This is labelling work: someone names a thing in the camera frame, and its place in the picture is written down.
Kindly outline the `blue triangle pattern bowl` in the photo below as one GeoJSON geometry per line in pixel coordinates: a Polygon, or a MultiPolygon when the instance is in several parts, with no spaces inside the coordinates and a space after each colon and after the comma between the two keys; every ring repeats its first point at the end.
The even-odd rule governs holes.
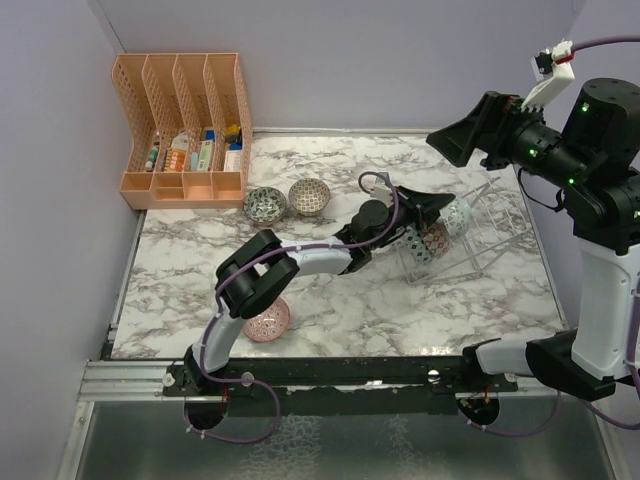
{"type": "Polygon", "coordinates": [[[452,240],[457,240],[468,232],[472,217],[470,204],[460,196],[455,196],[449,204],[440,210],[440,219],[452,240]]]}

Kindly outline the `blue floral pattern bowl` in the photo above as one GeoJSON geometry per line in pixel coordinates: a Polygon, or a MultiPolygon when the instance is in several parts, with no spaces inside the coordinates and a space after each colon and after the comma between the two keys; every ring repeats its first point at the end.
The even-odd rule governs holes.
{"type": "Polygon", "coordinates": [[[434,259],[424,239],[419,234],[406,234],[404,244],[417,264],[428,264],[434,259]]]}

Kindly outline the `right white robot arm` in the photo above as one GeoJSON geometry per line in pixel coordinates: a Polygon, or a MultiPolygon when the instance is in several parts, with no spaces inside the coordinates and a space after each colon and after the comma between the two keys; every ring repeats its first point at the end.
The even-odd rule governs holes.
{"type": "Polygon", "coordinates": [[[509,165],[559,189],[582,259],[578,326],[554,336],[492,340],[465,349],[461,383],[481,391],[496,374],[531,376],[583,400],[613,394],[634,377],[639,322],[639,89],[585,82],[562,130],[548,127],[521,98],[489,91],[462,120],[428,135],[452,165],[475,151],[489,171],[509,165]]]}

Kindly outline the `red geometric pattern bowl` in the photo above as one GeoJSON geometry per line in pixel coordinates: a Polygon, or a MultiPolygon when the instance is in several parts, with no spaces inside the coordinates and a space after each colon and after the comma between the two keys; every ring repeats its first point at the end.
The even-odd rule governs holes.
{"type": "Polygon", "coordinates": [[[423,241],[435,258],[442,258],[451,248],[451,238],[446,227],[434,223],[422,233],[423,241]]]}

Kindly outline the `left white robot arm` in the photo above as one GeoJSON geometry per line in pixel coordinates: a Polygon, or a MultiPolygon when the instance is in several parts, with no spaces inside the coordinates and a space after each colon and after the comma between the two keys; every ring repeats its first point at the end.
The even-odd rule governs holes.
{"type": "Polygon", "coordinates": [[[363,203],[351,221],[320,241],[285,241],[272,230],[255,234],[217,269],[216,308],[201,339],[185,354],[186,382],[195,392],[214,392],[221,369],[245,323],[266,311],[297,277],[355,273],[372,252],[393,243],[410,227],[429,226],[455,196],[394,187],[392,204],[363,203]]]}

